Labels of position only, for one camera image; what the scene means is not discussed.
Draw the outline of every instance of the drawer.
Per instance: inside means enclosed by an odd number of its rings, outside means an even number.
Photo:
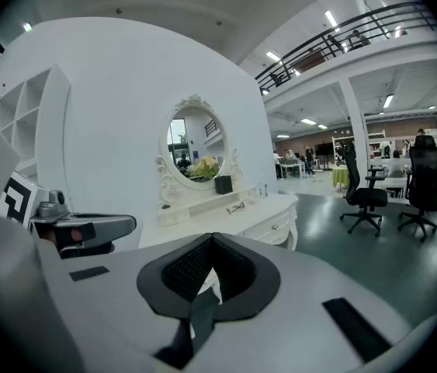
[[[285,237],[289,234],[290,229],[290,210],[286,209],[282,213],[263,221],[244,232],[245,238],[263,241],[265,237]]]

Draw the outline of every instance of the black slot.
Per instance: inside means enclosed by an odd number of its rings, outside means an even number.
[[[333,298],[322,305],[365,363],[391,348],[389,342],[345,298]]]
[[[76,270],[75,272],[70,272],[70,276],[74,282],[78,282],[83,281],[84,279],[89,279],[90,277],[97,277],[108,272],[109,270],[106,267],[93,267],[86,270]]]

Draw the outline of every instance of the gray device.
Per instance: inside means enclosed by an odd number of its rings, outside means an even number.
[[[113,240],[129,235],[137,226],[131,215],[71,213],[60,190],[49,192],[49,201],[42,201],[30,222],[50,225],[54,231],[57,248],[61,255],[68,250],[94,249],[109,245]],[[81,241],[71,236],[77,229]]]

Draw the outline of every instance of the black office chair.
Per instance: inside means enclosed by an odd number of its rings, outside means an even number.
[[[432,226],[432,232],[437,231],[437,225],[424,218],[426,211],[437,211],[437,146],[434,138],[430,135],[417,136],[414,147],[410,148],[410,158],[412,177],[410,183],[408,173],[406,189],[411,206],[416,207],[419,212],[418,214],[400,213],[400,220],[403,216],[409,217],[410,220],[399,224],[397,230],[400,231],[404,226],[416,223],[423,231],[420,241],[424,242],[427,238],[425,224]]]
[[[387,206],[387,193],[385,190],[376,190],[373,187],[375,186],[376,181],[384,180],[384,177],[377,177],[376,172],[381,172],[383,169],[369,169],[372,172],[372,176],[365,177],[365,180],[370,181],[369,188],[358,188],[359,185],[359,174],[358,167],[356,166],[356,154],[354,152],[354,148],[349,148],[347,151],[343,151],[344,160],[346,165],[348,166],[349,171],[349,188],[348,192],[345,195],[345,199],[352,206],[359,205],[359,208],[362,209],[359,213],[344,213],[340,219],[341,221],[344,219],[344,216],[349,217],[358,217],[358,220],[354,223],[354,225],[348,230],[348,233],[351,233],[352,230],[363,220],[367,220],[371,225],[373,225],[377,232],[375,236],[380,235],[380,224],[382,224],[382,216],[379,214],[369,213],[368,207],[373,211],[374,207],[384,207]],[[378,218],[379,223],[377,224],[373,218]]]

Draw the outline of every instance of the round table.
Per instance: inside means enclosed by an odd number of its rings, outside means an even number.
[[[346,166],[337,166],[332,169],[332,183],[334,187],[336,187],[338,183],[349,187],[349,171]]]

